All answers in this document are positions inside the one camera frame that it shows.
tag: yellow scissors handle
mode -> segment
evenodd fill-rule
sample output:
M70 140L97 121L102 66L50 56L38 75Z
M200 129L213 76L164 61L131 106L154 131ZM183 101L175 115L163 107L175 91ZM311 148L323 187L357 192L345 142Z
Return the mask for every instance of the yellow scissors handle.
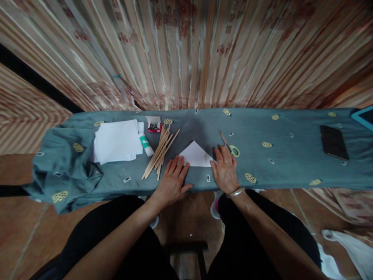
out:
M229 145L229 149L230 149L230 153L231 153L235 158L238 158L238 157L240 156L240 150L237 149L236 146Z

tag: folded paper triangle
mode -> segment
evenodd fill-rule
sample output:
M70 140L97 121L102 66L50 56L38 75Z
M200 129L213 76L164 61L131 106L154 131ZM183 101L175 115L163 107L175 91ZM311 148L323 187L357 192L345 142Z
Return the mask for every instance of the folded paper triangle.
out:
M216 163L195 141L186 147L179 156L184 157L184 165L189 162L190 166L211 167L210 161Z

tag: glue stick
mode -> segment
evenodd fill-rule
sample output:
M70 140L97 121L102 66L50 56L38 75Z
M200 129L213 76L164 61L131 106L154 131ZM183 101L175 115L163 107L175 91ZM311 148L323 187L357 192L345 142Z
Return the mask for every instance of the glue stick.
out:
M145 149L146 155L147 156L154 155L154 151L153 151L152 147L150 146L149 141L146 138L145 134L144 133L140 133L139 136L140 136L141 144L143 145L143 147Z

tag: small box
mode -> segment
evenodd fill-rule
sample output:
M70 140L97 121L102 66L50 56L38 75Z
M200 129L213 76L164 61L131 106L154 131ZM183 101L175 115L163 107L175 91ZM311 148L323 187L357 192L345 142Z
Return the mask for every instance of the small box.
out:
M148 132L161 132L162 131L162 124L160 122L160 117L146 116L146 120L148 121L148 126L146 127Z

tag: wooden floor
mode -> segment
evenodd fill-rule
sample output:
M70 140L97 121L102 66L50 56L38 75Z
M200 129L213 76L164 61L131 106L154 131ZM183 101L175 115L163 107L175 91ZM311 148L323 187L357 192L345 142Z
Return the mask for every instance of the wooden floor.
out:
M0 184L29 183L32 158L33 155L0 156ZM322 229L347 229L348 223L301 189L269 190L261 194L300 218L324 251L336 259L343 276L360 279L346 250L321 236ZM187 195L161 213L155 229L162 244L205 240L209 246L209 251L204 253L207 269L224 237L222 223L210 215L213 200L213 192ZM29 279L61 252L82 217L103 203L58 216L53 205L26 197L0 198L0 279ZM199 279L195 255L172 257L171 263L181 279Z

